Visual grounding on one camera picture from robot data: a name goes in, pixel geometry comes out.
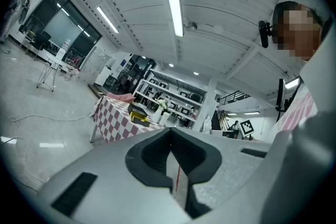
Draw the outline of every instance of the black slot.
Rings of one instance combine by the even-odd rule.
[[[71,216],[96,178],[96,175],[81,173],[51,206],[62,214]]]
[[[240,152],[259,158],[265,158],[267,154],[267,152],[252,150],[251,148],[243,148]]]

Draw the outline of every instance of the pink and white checkered cloth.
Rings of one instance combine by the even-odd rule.
[[[130,135],[163,128],[158,123],[152,122],[152,118],[149,116],[147,116],[147,119],[151,122],[149,127],[131,122],[131,117],[127,110],[129,105],[106,96],[102,97],[93,115],[93,121],[107,143],[127,138]]]

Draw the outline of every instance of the staircase railing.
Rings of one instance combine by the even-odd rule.
[[[241,91],[236,91],[234,93],[231,93],[225,97],[218,98],[217,102],[219,102],[219,105],[224,105],[224,104],[230,104],[239,100],[243,100],[250,97],[249,95],[241,92]]]
[[[227,122],[226,116],[224,114],[224,110],[219,111],[219,124],[221,126],[220,128],[223,131],[227,131],[230,128],[229,123]]]

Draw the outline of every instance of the window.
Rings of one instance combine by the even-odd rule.
[[[101,37],[70,0],[42,0],[19,29],[22,33],[28,30],[36,36],[47,32],[51,38],[45,49],[53,55],[70,40],[63,61],[76,67]]]

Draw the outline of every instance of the white ceiling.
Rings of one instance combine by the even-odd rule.
[[[260,45],[258,22],[269,21],[274,6],[285,0],[181,0],[184,22],[196,31],[172,34],[167,0],[80,0],[121,51],[173,63],[207,79],[267,100],[277,91],[279,78],[292,79],[302,64],[275,45]],[[107,28],[96,8],[101,6],[119,33]]]

